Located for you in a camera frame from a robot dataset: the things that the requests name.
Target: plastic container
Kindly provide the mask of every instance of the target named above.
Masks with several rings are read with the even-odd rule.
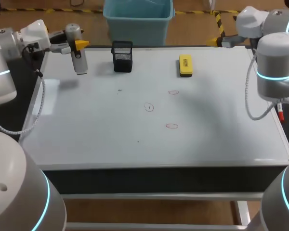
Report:
[[[104,4],[111,40],[132,41],[136,46],[165,45],[174,16],[172,0],[105,0]]]

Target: red marker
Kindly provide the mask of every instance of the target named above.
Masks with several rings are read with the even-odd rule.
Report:
[[[277,104],[277,111],[278,111],[278,117],[279,117],[279,121],[281,123],[285,122],[285,118],[284,118],[284,112],[283,112],[283,106],[281,103]]]

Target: hazard tape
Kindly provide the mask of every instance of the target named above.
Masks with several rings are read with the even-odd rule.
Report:
[[[37,11],[37,12],[75,12],[75,13],[103,13],[102,10],[74,10],[74,9],[59,9],[59,8],[2,8],[2,12],[15,12],[15,11]]]
[[[215,15],[215,19],[216,19],[218,30],[220,31],[221,37],[225,37],[226,34],[225,34],[225,30],[224,30],[223,25],[222,25],[221,14],[215,12],[214,15]]]
[[[75,13],[103,13],[103,10],[74,10],[65,8],[2,8],[2,12],[15,12],[15,11],[38,11],[38,12],[75,12]],[[204,13],[240,13],[240,11],[176,11],[176,14],[204,14]]]
[[[240,13],[241,11],[176,11],[176,14],[214,14],[214,13]]]

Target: red ink mark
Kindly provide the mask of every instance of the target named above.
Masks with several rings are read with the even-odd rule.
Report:
[[[169,90],[168,93],[170,95],[176,95],[176,94],[179,94],[179,91],[178,90]]]
[[[151,103],[144,103],[144,107],[147,112],[153,112],[154,110],[154,106]]]
[[[179,126],[176,124],[166,124],[166,127],[170,128],[170,129],[177,129]]]

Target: white table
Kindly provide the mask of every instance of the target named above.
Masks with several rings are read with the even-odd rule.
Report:
[[[182,53],[192,55],[194,73],[190,78],[178,74],[177,60]],[[43,61],[45,107],[35,129],[20,138],[24,150],[42,170],[62,174],[90,169],[284,168],[289,164],[289,144],[275,111],[257,122],[245,112],[245,75],[252,58],[245,47],[133,49],[133,69],[129,74],[113,71],[110,49],[87,49],[86,55],[89,71],[82,76],[74,73],[69,55],[48,53]],[[268,103],[257,94],[255,75],[253,71],[250,77],[250,107],[256,115]],[[39,90],[38,82],[25,128],[39,108]],[[261,197],[261,193],[152,193],[66,197]],[[89,226],[101,228],[98,224]]]

